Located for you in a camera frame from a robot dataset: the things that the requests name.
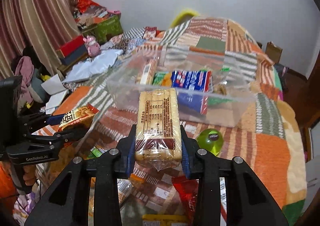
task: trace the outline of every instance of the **green gift bag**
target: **green gift bag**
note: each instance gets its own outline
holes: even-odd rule
[[[96,40],[99,43],[105,43],[107,40],[110,40],[110,38],[123,33],[120,20],[117,15],[97,24],[93,31]]]

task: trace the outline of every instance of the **transparent plastic storage box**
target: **transparent plastic storage box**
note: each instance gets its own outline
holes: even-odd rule
[[[108,90],[117,109],[137,111],[140,92],[164,88],[136,83],[137,77],[141,75],[150,59],[157,60],[156,71],[211,70],[213,83],[222,82],[225,85],[227,95],[176,88],[178,94],[200,95],[202,96],[200,97],[201,99],[210,99],[211,103],[214,102],[213,104],[208,104],[207,112],[204,115],[180,102],[178,97],[180,120],[234,127],[239,122],[249,103],[255,100],[254,95],[249,90],[248,83],[238,67],[236,59],[232,57],[183,50],[141,50],[127,59],[107,79]],[[220,77],[222,67],[230,67],[227,77]]]

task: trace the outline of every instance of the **red box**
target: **red box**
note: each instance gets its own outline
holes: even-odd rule
[[[59,55],[59,57],[65,58],[66,56],[71,54],[74,50],[76,50],[83,44],[84,44],[83,36],[79,35],[76,38],[72,39],[71,41],[65,43],[63,46],[61,46],[57,50],[57,54]]]

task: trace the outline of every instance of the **red plastic bag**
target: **red plastic bag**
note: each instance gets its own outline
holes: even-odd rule
[[[81,13],[84,13],[87,11],[88,7],[90,7],[91,5],[100,6],[99,4],[93,2],[92,0],[78,0],[77,8]]]
[[[196,211],[196,201],[198,195],[198,181],[188,180],[185,176],[172,178],[172,184],[179,193],[182,206],[185,209],[186,216],[189,219],[189,224],[192,225]],[[227,213],[220,203],[221,215],[227,221]]]

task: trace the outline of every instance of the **blue snack box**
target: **blue snack box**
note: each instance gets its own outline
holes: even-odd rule
[[[172,72],[172,87],[184,88],[189,91],[209,91],[209,80],[211,71],[185,71],[175,70]],[[178,93],[178,103],[188,106],[189,108],[201,114],[207,114],[207,99],[201,95],[189,93]]]

